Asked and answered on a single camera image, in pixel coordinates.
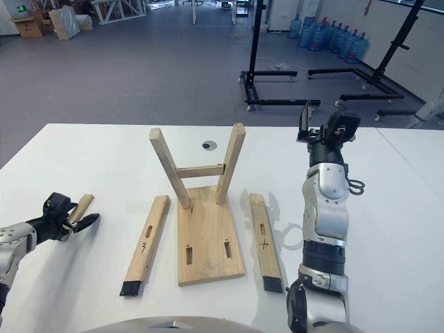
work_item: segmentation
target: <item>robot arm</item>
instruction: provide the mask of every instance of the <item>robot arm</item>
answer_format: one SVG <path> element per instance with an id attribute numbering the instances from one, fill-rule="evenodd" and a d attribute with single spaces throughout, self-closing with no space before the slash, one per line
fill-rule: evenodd
<path id="1" fill-rule="evenodd" d="M 302 187 L 303 259 L 298 280 L 288 290 L 287 310 L 293 333 L 361 332 L 349 324 L 348 277 L 345 270 L 350 187 L 362 194 L 364 184 L 351 184 L 341 148 L 354 139 L 360 119 L 348 112 L 334 113 L 320 130 L 308 129 L 310 105 L 300 119 L 298 141 L 307 142 L 310 168 Z"/>
<path id="2" fill-rule="evenodd" d="M 41 217 L 0 228 L 0 315 L 25 255 L 48 239 L 67 240 L 72 232 L 89 227 L 99 217 L 90 214 L 79 222 L 70 221 L 68 212 L 76 206 L 67 196 L 52 193 L 43 204 Z"/>

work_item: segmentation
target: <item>blue water bottle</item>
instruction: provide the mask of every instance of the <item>blue water bottle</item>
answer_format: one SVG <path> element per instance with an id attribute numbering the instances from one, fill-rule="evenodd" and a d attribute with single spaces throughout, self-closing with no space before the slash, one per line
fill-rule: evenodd
<path id="1" fill-rule="evenodd" d="M 327 42 L 327 50 L 333 49 L 334 43 L 336 42 L 338 34 L 341 32 L 341 28 L 342 28 L 342 23 L 340 23 L 338 25 L 338 27 L 332 31 L 332 34 L 330 35 L 330 38 Z"/>
<path id="2" fill-rule="evenodd" d="M 345 58 L 347 55 L 348 50 L 350 50 L 350 47 L 352 46 L 353 42 L 359 39 L 359 36 L 357 36 L 358 29 L 355 29 L 353 31 L 353 35 L 347 36 L 347 38 L 344 39 L 344 43 L 342 44 L 342 48 L 339 51 L 339 57 Z"/>
<path id="3" fill-rule="evenodd" d="M 310 51 L 322 50 L 325 41 L 325 34 L 327 32 L 327 24 L 327 18 L 324 17 L 324 20 L 316 27 L 308 46 Z"/>
<path id="4" fill-rule="evenodd" d="M 350 64 L 357 64 L 362 60 L 368 47 L 368 40 L 365 39 L 366 33 L 362 33 L 361 37 L 356 40 L 345 56 L 345 61 Z"/>
<path id="5" fill-rule="evenodd" d="M 333 21 L 332 25 L 327 24 L 327 30 L 325 32 L 324 47 L 327 48 L 330 37 L 333 31 L 336 30 L 336 21 Z"/>
<path id="6" fill-rule="evenodd" d="M 344 30 L 338 34 L 332 49 L 333 53 L 339 53 L 341 51 L 344 40 L 349 36 L 348 27 L 349 26 L 345 26 Z"/>
<path id="7" fill-rule="evenodd" d="M 310 44 L 311 36 L 313 35 L 316 24 L 314 23 L 314 17 L 306 20 L 302 26 L 302 32 L 300 33 L 299 47 L 308 47 Z"/>
<path id="8" fill-rule="evenodd" d="M 302 21 L 299 15 L 296 15 L 296 18 L 291 21 L 288 38 L 299 38 L 300 26 L 302 26 Z"/>

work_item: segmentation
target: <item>handwritten mark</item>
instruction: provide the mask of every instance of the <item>handwritten mark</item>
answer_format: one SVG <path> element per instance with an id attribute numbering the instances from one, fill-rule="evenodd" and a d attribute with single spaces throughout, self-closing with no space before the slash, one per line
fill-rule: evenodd
<path id="1" fill-rule="evenodd" d="M 265 239 L 264 239 L 264 243 L 259 244 L 262 245 L 262 250 L 265 250 L 266 248 L 268 248 L 268 243 L 265 243 Z"/>

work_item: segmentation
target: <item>gray floor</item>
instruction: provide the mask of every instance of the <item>gray floor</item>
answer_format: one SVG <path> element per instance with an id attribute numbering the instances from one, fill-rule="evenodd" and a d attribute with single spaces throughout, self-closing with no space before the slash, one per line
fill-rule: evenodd
<path id="1" fill-rule="evenodd" d="M 247 70 L 251 17 L 233 26 L 230 12 L 176 6 L 144 18 L 95 25 L 69 41 L 51 33 L 23 40 L 3 37 L 0 46 L 0 167 L 47 123 L 294 126 L 300 107 L 263 107 L 247 112 L 241 70 Z M 342 93 L 362 93 L 351 75 L 307 80 L 307 69 L 343 67 L 330 52 L 299 49 L 286 34 L 261 35 L 257 69 L 285 62 L 299 75 L 257 82 L 265 99 L 320 99 L 314 125 L 336 110 Z M 403 127 L 404 117 L 375 123 L 379 108 L 418 108 L 412 98 L 349 102 L 363 126 Z M 438 128 L 434 122 L 428 128 Z"/>

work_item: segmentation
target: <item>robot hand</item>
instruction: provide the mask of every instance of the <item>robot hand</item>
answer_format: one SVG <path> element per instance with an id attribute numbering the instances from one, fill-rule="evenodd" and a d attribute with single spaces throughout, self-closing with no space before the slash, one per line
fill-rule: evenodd
<path id="1" fill-rule="evenodd" d="M 67 240 L 71 233 L 89 227 L 99 217 L 99 214 L 90 214 L 80 221 L 70 221 L 68 212 L 75 207 L 77 203 L 72 203 L 67 196 L 52 193 L 43 204 L 41 217 L 0 228 L 0 314 L 19 262 L 26 254 L 48 239 Z"/>

